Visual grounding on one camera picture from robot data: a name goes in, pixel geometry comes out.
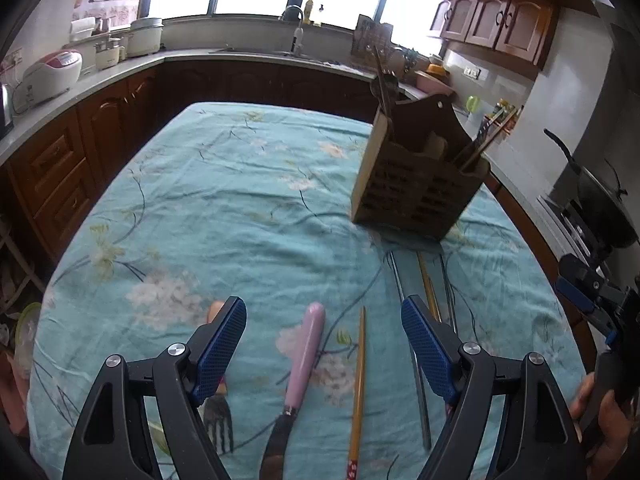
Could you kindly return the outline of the person's right hand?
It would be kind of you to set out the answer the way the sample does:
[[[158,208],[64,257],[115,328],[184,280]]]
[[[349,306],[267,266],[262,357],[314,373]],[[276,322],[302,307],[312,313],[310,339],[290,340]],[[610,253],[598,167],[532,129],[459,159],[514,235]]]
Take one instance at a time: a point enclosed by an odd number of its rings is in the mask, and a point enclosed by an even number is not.
[[[586,410],[591,398],[594,373],[589,373],[580,383],[570,404],[570,416],[577,422]],[[602,443],[588,453],[587,478],[605,479],[623,457],[634,423],[615,402],[613,391],[609,391],[601,401],[598,424],[603,434]]]

